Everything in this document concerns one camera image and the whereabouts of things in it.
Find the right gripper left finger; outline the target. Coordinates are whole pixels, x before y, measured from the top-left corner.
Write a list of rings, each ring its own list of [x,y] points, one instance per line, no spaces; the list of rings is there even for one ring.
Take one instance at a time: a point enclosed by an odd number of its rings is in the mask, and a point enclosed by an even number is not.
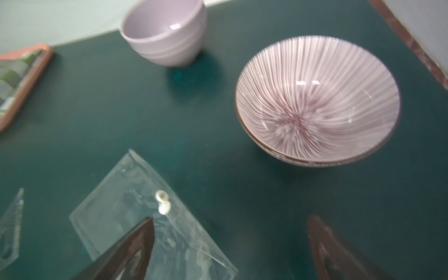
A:
[[[154,244],[154,222],[146,217],[73,279],[143,280]]]

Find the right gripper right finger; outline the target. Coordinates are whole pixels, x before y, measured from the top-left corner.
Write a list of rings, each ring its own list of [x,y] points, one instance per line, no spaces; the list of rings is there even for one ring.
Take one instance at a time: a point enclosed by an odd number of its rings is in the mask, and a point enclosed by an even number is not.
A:
[[[320,280],[393,280],[394,277],[333,231],[317,215],[308,219],[308,235]]]

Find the clear triangle set square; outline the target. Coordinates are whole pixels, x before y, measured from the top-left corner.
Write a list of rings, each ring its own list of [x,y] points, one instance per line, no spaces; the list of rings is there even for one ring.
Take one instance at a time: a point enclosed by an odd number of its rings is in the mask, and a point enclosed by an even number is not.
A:
[[[19,258],[24,193],[20,188],[1,218],[1,270]]]

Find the clear plastic pouch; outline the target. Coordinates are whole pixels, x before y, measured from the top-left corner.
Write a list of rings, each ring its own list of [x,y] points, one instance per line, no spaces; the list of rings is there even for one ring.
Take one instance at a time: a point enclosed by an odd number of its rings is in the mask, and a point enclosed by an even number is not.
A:
[[[71,223],[98,259],[144,218],[155,228],[148,280],[232,280],[238,269],[158,172],[134,150],[72,211]]]

